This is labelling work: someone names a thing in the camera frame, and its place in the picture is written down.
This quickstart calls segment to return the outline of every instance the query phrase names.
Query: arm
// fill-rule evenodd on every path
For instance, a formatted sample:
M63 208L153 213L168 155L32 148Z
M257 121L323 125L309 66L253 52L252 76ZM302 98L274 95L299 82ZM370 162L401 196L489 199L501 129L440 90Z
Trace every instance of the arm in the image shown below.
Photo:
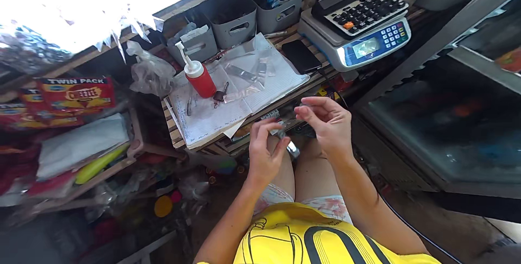
M295 108L297 118L315 129L356 227L397 254L428 254L420 238L381 200L355 160L351 114L327 97L307 97L302 103L307 106Z
M290 143L288 137L279 141L273 154L267 149L269 131L281 129L274 119L255 123L250 132L250 169L241 191L225 215L205 239L194 263L232 263L241 242L251 224L255 203L269 182L279 172L282 156Z

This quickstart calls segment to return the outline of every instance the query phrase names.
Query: yellow shirt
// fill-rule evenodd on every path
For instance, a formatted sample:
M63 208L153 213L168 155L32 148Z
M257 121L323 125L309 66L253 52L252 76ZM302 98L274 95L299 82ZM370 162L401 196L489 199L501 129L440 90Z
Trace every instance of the yellow shirt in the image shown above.
M353 225L300 203L279 203L253 220L233 263L440 264L426 254L394 254Z

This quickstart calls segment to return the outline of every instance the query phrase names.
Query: red squeeze bottle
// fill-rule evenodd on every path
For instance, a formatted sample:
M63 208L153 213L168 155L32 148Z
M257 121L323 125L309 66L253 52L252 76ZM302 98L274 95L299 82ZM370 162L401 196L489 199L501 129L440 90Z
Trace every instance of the red squeeze bottle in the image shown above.
M197 93L199 93L202 98L212 97L217 91L217 88L215 87L214 81L212 80L212 77L208 73L206 67L199 61L190 60L188 55L183 52L185 47L181 41L177 42L176 46L181 51L181 55L183 56L183 59L186 63L186 79L188 79L188 81L194 87L195 91L197 91Z

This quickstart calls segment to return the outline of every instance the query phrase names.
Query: floral shorts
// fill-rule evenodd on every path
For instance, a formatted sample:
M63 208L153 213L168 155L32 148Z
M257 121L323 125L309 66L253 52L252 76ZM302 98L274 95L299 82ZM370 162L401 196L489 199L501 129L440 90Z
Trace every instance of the floral shorts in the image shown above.
M269 184L262 192L259 200L257 200L253 210L253 215L255 216L261 213L268 206L283 202L295 202L295 200L291 197L290 194L286 193L281 188L277 187L276 185ZM317 209L329 218L343 220L353 224L351 217L349 216L348 209L345 207L345 202L344 198L342 198L342 195L311 198L300 203Z

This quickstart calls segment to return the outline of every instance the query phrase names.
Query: notebook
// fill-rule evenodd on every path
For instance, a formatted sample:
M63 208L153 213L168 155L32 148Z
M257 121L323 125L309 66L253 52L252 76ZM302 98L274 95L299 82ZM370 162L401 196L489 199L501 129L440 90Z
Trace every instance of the notebook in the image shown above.
M236 87L233 80L237 78L226 74L225 66L229 63L249 71L258 61L258 57L251 52L262 50L269 50L267 65L272 66L275 75L266 76L262 91L232 102L220 103L217 108L214 108L212 98L201 98L195 92L184 72L175 77L174 90L169 95L172 102L170 114L189 149L202 146L224 132L228 136L232 135L238 130L238 124L242 124L249 115L257 113L309 80L309 75L296 74L277 49L259 33L251 41L229 50L219 61L206 66L217 90L223 90L225 83L229 82L227 94L238 93L242 88ZM191 115L187 116L186 104L190 96Z

